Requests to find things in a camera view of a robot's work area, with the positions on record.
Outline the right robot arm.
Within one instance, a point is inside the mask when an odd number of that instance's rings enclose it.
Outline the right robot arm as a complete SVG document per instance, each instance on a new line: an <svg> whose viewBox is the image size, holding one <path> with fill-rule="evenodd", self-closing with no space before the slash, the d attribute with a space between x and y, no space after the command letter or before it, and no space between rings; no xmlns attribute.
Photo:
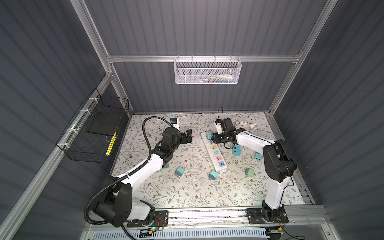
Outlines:
<svg viewBox="0 0 384 240"><path fill-rule="evenodd" d="M266 140L245 129L237 129L230 118L217 119L215 125L217 131L211 137L215 144L233 143L262 155L269 183L260 215L266 223L288 223L283 197L289 183L294 182L292 176L297 165L286 141Z"/></svg>

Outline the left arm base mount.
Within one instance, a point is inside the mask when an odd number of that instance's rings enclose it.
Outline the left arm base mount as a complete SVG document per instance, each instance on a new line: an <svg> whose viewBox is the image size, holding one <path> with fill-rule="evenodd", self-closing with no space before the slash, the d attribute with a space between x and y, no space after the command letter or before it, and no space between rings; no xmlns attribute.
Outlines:
<svg viewBox="0 0 384 240"><path fill-rule="evenodd" d="M168 225L169 211L152 211L144 220L127 220L128 228L166 227Z"/></svg>

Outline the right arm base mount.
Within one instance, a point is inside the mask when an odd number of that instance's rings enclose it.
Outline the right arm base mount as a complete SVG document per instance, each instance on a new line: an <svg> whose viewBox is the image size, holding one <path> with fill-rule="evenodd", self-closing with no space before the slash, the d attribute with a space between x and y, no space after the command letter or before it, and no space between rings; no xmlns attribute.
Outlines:
<svg viewBox="0 0 384 240"><path fill-rule="evenodd" d="M250 224L287 224L288 215L284 208L269 210L268 208L248 208L245 210Z"/></svg>

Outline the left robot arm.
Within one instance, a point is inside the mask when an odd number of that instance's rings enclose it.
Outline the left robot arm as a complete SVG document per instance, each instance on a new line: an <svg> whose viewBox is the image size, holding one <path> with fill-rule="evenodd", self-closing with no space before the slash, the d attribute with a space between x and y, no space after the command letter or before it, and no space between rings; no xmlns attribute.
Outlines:
<svg viewBox="0 0 384 240"><path fill-rule="evenodd" d="M106 186L87 204L84 217L91 225L111 224L120 227L126 221L150 224L155 217L155 207L145 201L133 201L133 193L152 174L161 170L173 158L180 145L192 142L192 130L181 133L168 127L163 138L150 151L150 158L118 177L105 179Z"/></svg>

